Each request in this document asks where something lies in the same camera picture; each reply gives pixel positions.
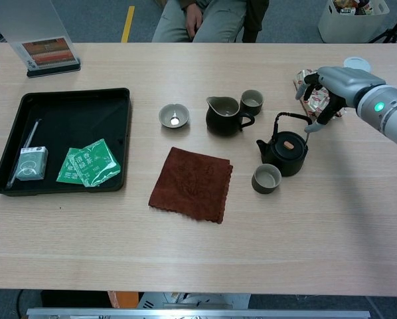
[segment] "white box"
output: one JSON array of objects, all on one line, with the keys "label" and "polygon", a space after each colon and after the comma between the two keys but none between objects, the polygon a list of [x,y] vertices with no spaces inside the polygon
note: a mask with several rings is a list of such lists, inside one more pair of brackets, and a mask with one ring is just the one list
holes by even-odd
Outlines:
[{"label": "white box", "polygon": [[373,15],[341,15],[328,0],[318,30],[325,43],[367,43],[390,12],[384,0],[372,0]]}]

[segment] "brown cloth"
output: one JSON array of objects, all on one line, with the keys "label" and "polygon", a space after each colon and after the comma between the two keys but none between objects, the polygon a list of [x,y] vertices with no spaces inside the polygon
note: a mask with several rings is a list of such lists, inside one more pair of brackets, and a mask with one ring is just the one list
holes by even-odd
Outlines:
[{"label": "brown cloth", "polygon": [[172,148],[148,205],[221,224],[231,172],[227,159]]}]

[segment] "cable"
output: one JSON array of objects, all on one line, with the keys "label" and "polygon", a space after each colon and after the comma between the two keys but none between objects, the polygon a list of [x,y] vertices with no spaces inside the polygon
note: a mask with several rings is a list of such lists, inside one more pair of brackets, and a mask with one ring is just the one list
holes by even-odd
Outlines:
[{"label": "cable", "polygon": [[20,297],[21,297],[21,294],[23,293],[23,291],[25,291],[25,290],[24,289],[20,289],[19,294],[17,295],[17,301],[15,303],[15,310],[17,311],[17,316],[19,317],[19,319],[21,319]]},{"label": "cable", "polygon": [[384,316],[382,315],[382,312],[378,309],[374,301],[368,296],[365,296],[365,298],[368,300],[368,303],[373,307],[374,311],[377,313],[377,315],[380,317],[380,319],[384,319]]}]

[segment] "spoon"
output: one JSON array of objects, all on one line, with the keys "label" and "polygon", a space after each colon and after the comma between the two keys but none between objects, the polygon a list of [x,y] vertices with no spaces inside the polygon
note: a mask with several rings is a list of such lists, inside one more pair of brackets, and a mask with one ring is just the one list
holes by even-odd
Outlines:
[{"label": "spoon", "polygon": [[177,113],[175,111],[173,111],[173,115],[172,115],[170,121],[171,121],[172,125],[178,125],[179,124],[179,118],[178,118]]}]

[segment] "teapot spout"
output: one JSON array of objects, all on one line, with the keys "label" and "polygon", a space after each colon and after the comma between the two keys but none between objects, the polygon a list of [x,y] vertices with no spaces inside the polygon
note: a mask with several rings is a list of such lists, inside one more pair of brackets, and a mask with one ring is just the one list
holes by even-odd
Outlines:
[{"label": "teapot spout", "polygon": [[262,140],[257,140],[256,143],[259,146],[260,153],[264,156],[266,154],[266,148],[268,144]]}]

